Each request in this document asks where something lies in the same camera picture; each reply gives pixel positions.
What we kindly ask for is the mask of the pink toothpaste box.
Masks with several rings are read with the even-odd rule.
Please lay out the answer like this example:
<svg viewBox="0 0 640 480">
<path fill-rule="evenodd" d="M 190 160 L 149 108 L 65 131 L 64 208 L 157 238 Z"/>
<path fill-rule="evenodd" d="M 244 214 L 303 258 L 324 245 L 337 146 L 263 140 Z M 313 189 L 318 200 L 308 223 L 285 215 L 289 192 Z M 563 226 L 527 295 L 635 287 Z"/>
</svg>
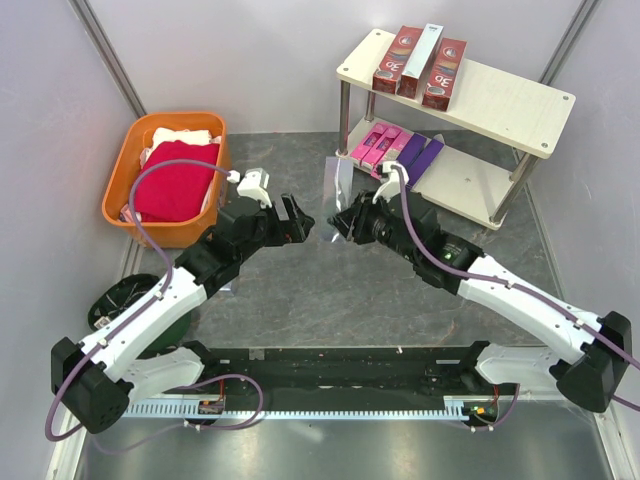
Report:
<svg viewBox="0 0 640 480">
<path fill-rule="evenodd" d="M 396 127 L 387 128 L 364 156 L 361 161 L 361 165 L 366 167 L 368 170 L 372 170 L 402 132 L 402 129 Z"/>
<path fill-rule="evenodd" d="M 377 167 L 381 166 L 386 161 L 396 161 L 402 150 L 406 147 L 407 143 L 411 139 L 412 135 L 406 132 L 400 133 L 391 146 L 386 150 L 381 159 L 373 167 L 371 176 L 379 179 L 380 174 L 377 171 Z"/>
<path fill-rule="evenodd" d="M 376 145 L 389 128 L 389 124 L 382 122 L 376 123 L 354 149 L 351 158 L 354 159 L 359 166 L 363 164 L 373 166 L 376 164 L 384 154 L 383 150 L 377 150 Z"/>
</svg>

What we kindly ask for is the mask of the silver toothpaste box long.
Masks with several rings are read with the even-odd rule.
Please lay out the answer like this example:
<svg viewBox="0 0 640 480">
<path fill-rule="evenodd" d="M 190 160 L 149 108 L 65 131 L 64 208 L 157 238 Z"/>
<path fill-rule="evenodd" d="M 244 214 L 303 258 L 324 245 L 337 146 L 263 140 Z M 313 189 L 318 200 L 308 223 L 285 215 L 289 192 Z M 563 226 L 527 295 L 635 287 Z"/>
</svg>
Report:
<svg viewBox="0 0 640 480">
<path fill-rule="evenodd" d="M 321 205 L 322 220 L 320 222 L 320 236 L 323 241 L 330 243 L 343 241 L 343 237 L 329 220 L 351 204 L 352 185 L 352 162 L 340 157 L 327 157 Z"/>
</svg>

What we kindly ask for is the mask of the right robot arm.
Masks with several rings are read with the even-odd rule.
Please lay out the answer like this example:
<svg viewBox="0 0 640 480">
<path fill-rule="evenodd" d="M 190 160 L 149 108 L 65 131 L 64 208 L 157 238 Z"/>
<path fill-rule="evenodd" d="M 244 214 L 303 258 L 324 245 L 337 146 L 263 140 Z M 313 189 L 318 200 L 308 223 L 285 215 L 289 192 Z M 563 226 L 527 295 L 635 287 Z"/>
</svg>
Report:
<svg viewBox="0 0 640 480">
<path fill-rule="evenodd" d="M 428 285 L 482 305 L 543 343 L 531 354 L 489 343 L 458 368 L 467 392 L 536 379 L 575 405 L 605 412 L 632 358 L 631 322 L 562 302 L 509 272 L 480 247 L 443 230 L 436 210 L 418 194 L 386 200 L 363 191 L 327 220 L 344 239 L 377 242 L 409 261 Z"/>
</svg>

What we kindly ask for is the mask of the holographic purple toothpaste box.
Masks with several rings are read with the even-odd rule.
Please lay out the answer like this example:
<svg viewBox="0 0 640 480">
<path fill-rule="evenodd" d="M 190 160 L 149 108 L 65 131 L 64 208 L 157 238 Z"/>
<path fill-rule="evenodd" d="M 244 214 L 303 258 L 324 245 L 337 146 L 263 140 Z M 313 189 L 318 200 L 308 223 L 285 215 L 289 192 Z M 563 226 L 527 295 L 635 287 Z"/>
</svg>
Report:
<svg viewBox="0 0 640 480">
<path fill-rule="evenodd" d="M 403 149 L 400 151 L 396 161 L 404 167 L 406 171 L 409 171 L 411 164 L 419 156 L 423 150 L 427 138 L 421 134 L 414 133 L 406 142 Z"/>
</svg>

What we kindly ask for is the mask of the silver toothpaste box small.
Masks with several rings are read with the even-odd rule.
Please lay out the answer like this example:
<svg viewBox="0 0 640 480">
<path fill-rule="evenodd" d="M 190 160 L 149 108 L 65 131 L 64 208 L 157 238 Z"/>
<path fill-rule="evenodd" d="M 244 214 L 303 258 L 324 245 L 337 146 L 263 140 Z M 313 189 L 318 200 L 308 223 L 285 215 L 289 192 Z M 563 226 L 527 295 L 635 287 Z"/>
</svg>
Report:
<svg viewBox="0 0 640 480">
<path fill-rule="evenodd" d="M 220 291 L 234 293 L 236 291 L 236 282 L 235 281 L 228 282 L 227 284 L 221 287 Z"/>
</svg>

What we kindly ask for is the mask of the red 3D toothpaste box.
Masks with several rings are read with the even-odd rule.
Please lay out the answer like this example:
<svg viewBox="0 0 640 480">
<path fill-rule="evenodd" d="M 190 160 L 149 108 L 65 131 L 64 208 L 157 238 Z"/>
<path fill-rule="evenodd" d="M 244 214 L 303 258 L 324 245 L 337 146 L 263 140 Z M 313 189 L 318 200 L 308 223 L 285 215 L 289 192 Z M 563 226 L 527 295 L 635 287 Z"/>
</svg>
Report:
<svg viewBox="0 0 640 480">
<path fill-rule="evenodd" d="M 423 28 L 401 27 L 373 74 L 374 91 L 396 93 L 404 67 L 422 33 Z"/>
<path fill-rule="evenodd" d="M 423 93 L 423 107 L 447 111 L 467 45 L 464 40 L 441 40 Z"/>
<path fill-rule="evenodd" d="M 397 94 L 414 99 L 421 85 L 424 72 L 433 63 L 440 45 L 444 27 L 428 23 L 420 35 L 400 77 Z"/>
</svg>

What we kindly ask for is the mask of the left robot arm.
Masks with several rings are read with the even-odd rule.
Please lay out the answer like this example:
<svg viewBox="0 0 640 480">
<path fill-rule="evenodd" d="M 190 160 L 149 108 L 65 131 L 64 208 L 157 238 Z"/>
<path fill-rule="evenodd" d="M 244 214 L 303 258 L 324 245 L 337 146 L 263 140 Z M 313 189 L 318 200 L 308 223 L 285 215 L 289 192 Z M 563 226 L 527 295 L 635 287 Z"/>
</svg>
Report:
<svg viewBox="0 0 640 480">
<path fill-rule="evenodd" d="M 235 199 L 167 274 L 114 321 L 78 343 L 59 340 L 51 349 L 54 403 L 64 405 L 81 427 L 97 434 L 137 400 L 188 386 L 198 393 L 215 389 L 218 367 L 190 348 L 154 359 L 140 356 L 181 317 L 238 277 L 243 263 L 258 250 L 307 239 L 314 219 L 293 196 L 283 195 L 282 202 L 286 218 L 279 217 L 274 205 Z"/>
</svg>

